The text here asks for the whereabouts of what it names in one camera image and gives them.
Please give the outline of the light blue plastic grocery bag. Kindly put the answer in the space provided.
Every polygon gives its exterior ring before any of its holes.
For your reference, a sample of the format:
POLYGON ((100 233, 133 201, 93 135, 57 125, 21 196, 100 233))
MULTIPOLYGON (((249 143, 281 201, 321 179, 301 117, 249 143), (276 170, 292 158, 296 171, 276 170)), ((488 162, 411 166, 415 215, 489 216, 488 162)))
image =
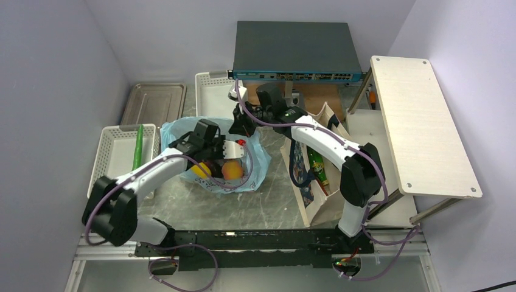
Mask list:
MULTIPOLYGON (((194 130, 197 122, 203 117, 183 117, 173 122, 166 122, 161 126, 161 150, 165 150, 170 143, 177 140, 180 136, 186 134, 188 131, 194 130)), ((179 175, 181 180, 194 183, 201 186, 204 190, 212 193, 227 194, 234 192, 252 192, 257 190, 264 181, 268 166, 271 161, 271 156, 267 153, 264 147, 260 144, 260 134, 255 132, 251 137, 244 137, 236 134, 230 134, 229 128, 233 120, 223 117, 205 117, 216 123, 222 135, 226 136, 227 140, 236 141, 243 139, 246 142, 248 154, 244 158, 239 159, 239 163, 245 170, 243 178, 227 181, 223 178, 218 178, 217 181, 224 185, 221 187, 215 184, 208 178, 200 178, 193 171, 188 170, 179 175)))

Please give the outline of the beige canvas tote bag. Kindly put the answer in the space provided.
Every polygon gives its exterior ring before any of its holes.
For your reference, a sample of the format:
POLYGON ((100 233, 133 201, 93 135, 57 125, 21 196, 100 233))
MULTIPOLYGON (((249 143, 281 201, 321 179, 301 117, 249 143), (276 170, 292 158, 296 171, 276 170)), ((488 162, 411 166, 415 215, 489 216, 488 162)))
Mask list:
POLYGON ((284 140, 280 148, 305 227, 339 220, 344 207, 341 167, 300 142, 284 140))

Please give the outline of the green chili pepper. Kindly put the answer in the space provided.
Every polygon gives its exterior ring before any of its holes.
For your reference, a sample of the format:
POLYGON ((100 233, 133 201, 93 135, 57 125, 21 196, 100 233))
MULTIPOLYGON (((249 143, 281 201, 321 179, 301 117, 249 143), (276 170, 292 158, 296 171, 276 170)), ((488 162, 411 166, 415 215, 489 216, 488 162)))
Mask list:
POLYGON ((140 124, 136 133, 136 142, 133 153, 132 170, 138 169, 142 164, 142 146, 143 146, 144 126, 140 124))

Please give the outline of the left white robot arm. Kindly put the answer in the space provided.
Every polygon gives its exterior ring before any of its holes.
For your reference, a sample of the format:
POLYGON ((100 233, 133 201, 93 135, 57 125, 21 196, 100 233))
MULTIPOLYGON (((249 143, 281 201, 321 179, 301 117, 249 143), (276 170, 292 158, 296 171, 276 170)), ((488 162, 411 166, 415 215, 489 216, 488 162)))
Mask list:
POLYGON ((103 238, 101 244, 144 242, 161 256, 170 254, 176 245, 175 229, 160 219, 140 217, 138 206, 150 192, 196 162, 221 159, 224 143, 220 127, 201 119, 155 159, 118 178, 97 179, 82 215, 87 244, 95 244, 89 237, 94 232, 103 238))

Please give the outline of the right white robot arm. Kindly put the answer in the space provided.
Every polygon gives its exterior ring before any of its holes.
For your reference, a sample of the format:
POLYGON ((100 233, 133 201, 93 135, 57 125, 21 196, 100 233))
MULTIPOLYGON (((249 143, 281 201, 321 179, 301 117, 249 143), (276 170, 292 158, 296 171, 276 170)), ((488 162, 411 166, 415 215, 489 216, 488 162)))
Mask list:
POLYGON ((373 204, 371 198, 379 191, 387 191, 377 148, 370 143, 360 145, 338 136, 305 110, 288 106, 279 88, 272 83, 259 86, 256 93, 259 104, 252 105, 244 99, 246 88, 238 82, 229 90, 228 98, 237 103, 229 132, 251 136, 257 127, 271 127, 291 141, 312 148, 339 167, 344 206, 335 244, 340 251, 351 252, 358 246, 358 234, 364 232, 373 204))

